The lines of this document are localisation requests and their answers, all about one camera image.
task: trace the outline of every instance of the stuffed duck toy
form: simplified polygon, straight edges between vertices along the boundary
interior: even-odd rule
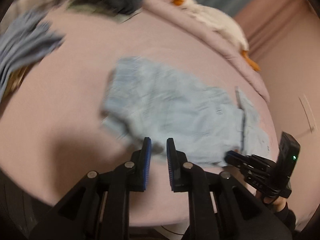
[[[242,28],[232,17],[216,8],[198,4],[196,0],[172,0],[172,3],[191,18],[205,24],[212,31],[220,33],[255,71],[260,70],[258,64],[249,59],[249,43]]]

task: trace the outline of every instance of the wire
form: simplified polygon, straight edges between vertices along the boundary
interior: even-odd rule
[[[184,234],[178,234],[178,233],[172,232],[172,231],[166,229],[164,226],[161,226],[161,227],[162,227],[163,229],[167,230],[168,232],[173,233],[173,234],[175,234],[175,235],[184,236]]]

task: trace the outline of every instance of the pink bed sheet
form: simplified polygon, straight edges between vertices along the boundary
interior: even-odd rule
[[[0,112],[0,166],[28,193],[54,205],[88,171],[110,171],[130,158],[131,149],[102,127],[100,115],[107,81],[124,56],[147,57],[194,74],[225,89],[235,103],[239,86],[260,113],[276,158],[266,101],[230,58],[185,29],[147,10],[120,25],[64,8],[51,10],[47,19],[53,30],[66,34],[65,42],[31,70]],[[187,194],[171,192],[166,163],[151,161],[147,191],[131,194],[130,201],[132,226],[188,219]]]

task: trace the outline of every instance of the human hand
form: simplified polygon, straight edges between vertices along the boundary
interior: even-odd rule
[[[262,193],[257,191],[256,193],[256,198],[261,199]],[[265,197],[263,199],[263,202],[266,204],[270,204],[272,201],[274,201],[275,198],[269,198],[269,197]],[[273,203],[272,203],[272,207],[273,210],[275,212],[280,212],[281,210],[283,210],[285,208],[285,205],[287,203],[287,199],[284,197],[278,197]]]

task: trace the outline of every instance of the bed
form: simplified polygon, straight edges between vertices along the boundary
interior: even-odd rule
[[[100,115],[107,80],[124,56],[146,57],[191,73],[225,89],[235,103],[235,87],[240,87],[259,112],[276,159],[268,91],[219,34],[168,0],[144,0],[143,11],[122,24],[53,5],[46,4],[51,8],[46,19],[52,30],[65,34],[65,41],[32,68],[0,112],[0,168],[29,194],[55,205],[88,171],[107,172],[130,158],[132,149],[102,127]],[[2,28],[8,22],[5,16]],[[219,173],[222,168],[206,170]],[[171,192],[167,164],[152,160],[147,191],[131,194],[130,225],[187,219],[188,195]]]

